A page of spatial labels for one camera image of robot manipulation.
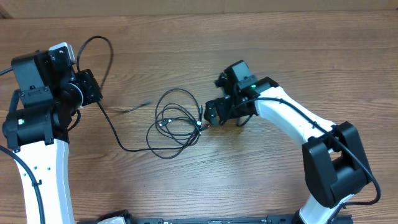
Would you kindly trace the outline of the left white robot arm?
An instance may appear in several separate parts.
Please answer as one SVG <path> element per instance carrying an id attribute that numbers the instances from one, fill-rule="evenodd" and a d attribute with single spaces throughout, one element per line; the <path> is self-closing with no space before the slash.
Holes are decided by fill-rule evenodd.
<path id="1" fill-rule="evenodd" d="M 68 127 L 102 99 L 90 70 L 74 71 L 67 44 L 12 59 L 19 84 L 2 125 L 21 175 L 28 223 L 74 223 L 68 183 Z"/>

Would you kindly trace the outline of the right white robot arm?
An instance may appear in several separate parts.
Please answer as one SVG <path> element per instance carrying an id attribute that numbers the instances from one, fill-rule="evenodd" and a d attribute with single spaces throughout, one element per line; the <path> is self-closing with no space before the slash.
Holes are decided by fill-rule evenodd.
<path id="1" fill-rule="evenodd" d="M 243 60 L 220 73 L 215 85 L 224 95 L 206 102 L 204 118 L 210 124 L 256 115 L 302 149 L 310 197 L 293 215 L 268 215 L 265 223 L 352 223 L 352 216 L 339 212 L 372 181 L 358 130 L 347 121 L 335 124 L 312 113 L 273 79 L 257 79 Z"/>

